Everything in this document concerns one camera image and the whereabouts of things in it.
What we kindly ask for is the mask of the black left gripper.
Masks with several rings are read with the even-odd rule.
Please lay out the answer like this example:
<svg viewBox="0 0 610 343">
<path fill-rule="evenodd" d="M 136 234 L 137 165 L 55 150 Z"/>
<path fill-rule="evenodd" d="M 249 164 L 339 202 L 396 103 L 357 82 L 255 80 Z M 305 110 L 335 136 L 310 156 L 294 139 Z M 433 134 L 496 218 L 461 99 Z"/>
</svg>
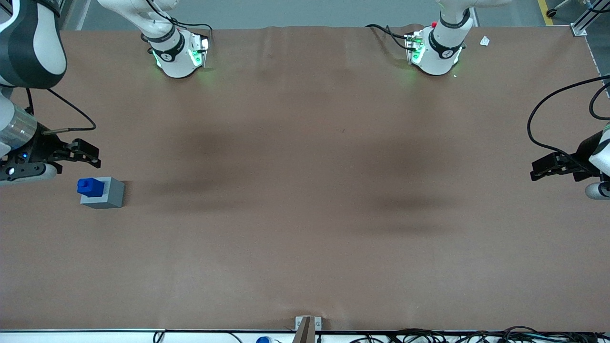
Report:
<svg viewBox="0 0 610 343">
<path fill-rule="evenodd" d="M 532 182 L 536 182 L 544 177 L 564 174 L 573 174 L 575 182 L 582 182 L 593 177 L 599 177 L 601 182 L 605 182 L 605 174 L 589 162 L 589 158 L 597 149 L 602 136 L 603 131 L 599 131 L 597 134 L 584 139 L 579 144 L 576 152 L 571 155 L 583 167 L 572 168 L 573 163 L 570 159 L 567 159 L 564 154 L 558 152 L 552 152 L 535 160 L 532 162 L 532 171 L 530 172 Z"/>
</svg>

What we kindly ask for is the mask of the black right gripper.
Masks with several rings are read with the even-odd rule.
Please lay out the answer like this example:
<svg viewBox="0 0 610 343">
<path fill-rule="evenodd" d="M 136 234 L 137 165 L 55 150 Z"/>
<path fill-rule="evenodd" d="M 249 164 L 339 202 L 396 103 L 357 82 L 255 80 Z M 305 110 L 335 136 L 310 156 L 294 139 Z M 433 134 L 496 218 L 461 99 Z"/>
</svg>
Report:
<svg viewBox="0 0 610 343">
<path fill-rule="evenodd" d="M 96 169 L 101 168 L 100 150 L 83 139 L 74 139 L 71 153 L 68 156 L 66 143 L 56 134 L 44 133 L 48 130 L 43 124 L 37 124 L 33 137 L 23 146 L 24 163 L 35 162 L 84 162 Z"/>
</svg>

